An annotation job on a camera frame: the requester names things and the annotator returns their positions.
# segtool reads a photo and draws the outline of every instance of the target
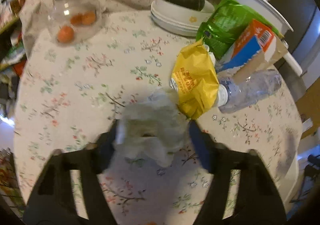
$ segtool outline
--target white tissue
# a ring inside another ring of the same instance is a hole
[[[173,154],[188,138],[188,120],[179,112],[172,89],[156,90],[148,100],[126,106],[117,126],[115,149],[135,159],[145,153],[161,167],[167,167]]]

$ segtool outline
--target clear plastic bottle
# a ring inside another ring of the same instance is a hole
[[[274,94],[281,87],[281,75],[276,70],[260,70],[236,85],[232,79],[220,80],[215,106],[222,113],[233,113]]]

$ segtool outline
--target brown egg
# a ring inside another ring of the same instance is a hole
[[[69,43],[73,40],[75,36],[75,31],[70,26],[61,27],[57,34],[57,39],[61,43]]]
[[[79,26],[82,24],[82,14],[79,13],[75,16],[73,16],[71,19],[70,19],[70,23],[73,25],[73,26]]]
[[[89,11],[83,14],[82,16],[82,24],[85,26],[89,26],[96,21],[96,13],[94,11]]]

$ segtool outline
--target green plastic bag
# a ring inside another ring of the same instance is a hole
[[[221,0],[207,22],[203,22],[197,32],[196,40],[204,38],[217,60],[228,51],[248,24],[256,19],[268,26],[280,38],[281,33],[262,15],[252,8],[239,4],[236,0]]]

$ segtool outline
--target yellow plastic bag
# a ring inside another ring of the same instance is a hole
[[[197,119],[212,107],[219,82],[202,39],[181,49],[171,85],[178,91],[179,110],[189,118]]]

